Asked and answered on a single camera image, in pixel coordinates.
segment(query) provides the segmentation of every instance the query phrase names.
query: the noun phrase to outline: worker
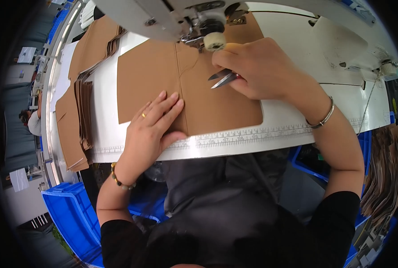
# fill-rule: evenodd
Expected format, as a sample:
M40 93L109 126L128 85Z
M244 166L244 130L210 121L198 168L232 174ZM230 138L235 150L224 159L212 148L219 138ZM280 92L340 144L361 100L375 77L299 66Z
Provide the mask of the worker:
M29 132L35 136L41 136L41 97L42 92L38 94L38 109L34 112L22 110L19 119L28 126Z
M331 166L323 200L311 220L300 223L274 194L257 190L266 188L269 178L257 172L254 155L241 156L236 165L230 157L169 161L164 162L169 171L175 167L166 178L164 207L170 218L143 234L127 210L130 189L165 148L186 138L182 132L167 133L184 101L163 91L132 118L124 152L100 189L96 213L104 266L342 267L364 179L352 126L320 85L270 38L227 44L213 54L212 63L244 78L230 83L234 90L250 99L292 105L313 126L316 145ZM222 170L224 159L238 170Z

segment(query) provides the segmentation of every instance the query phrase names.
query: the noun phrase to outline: beaded bracelet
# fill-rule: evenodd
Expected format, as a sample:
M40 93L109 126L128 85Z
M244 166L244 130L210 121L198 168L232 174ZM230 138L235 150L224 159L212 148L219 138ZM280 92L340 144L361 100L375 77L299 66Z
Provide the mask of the beaded bracelet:
M134 182L132 185L124 185L120 181L118 181L116 174L114 173L114 169L116 167L116 162L111 163L111 178L114 179L116 182L117 186L121 186L121 189L123 190L132 190L136 186L136 182Z

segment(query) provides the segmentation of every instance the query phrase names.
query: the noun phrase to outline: sewing machine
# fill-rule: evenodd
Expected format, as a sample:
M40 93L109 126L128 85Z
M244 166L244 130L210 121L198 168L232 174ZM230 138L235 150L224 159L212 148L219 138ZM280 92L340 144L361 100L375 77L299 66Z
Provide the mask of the sewing machine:
M200 51L226 45L224 26L248 23L248 4L236 0L95 0L128 31ZM265 0L316 14L314 35L332 68L348 71L381 68L385 80L397 78L398 54L383 25L362 0Z

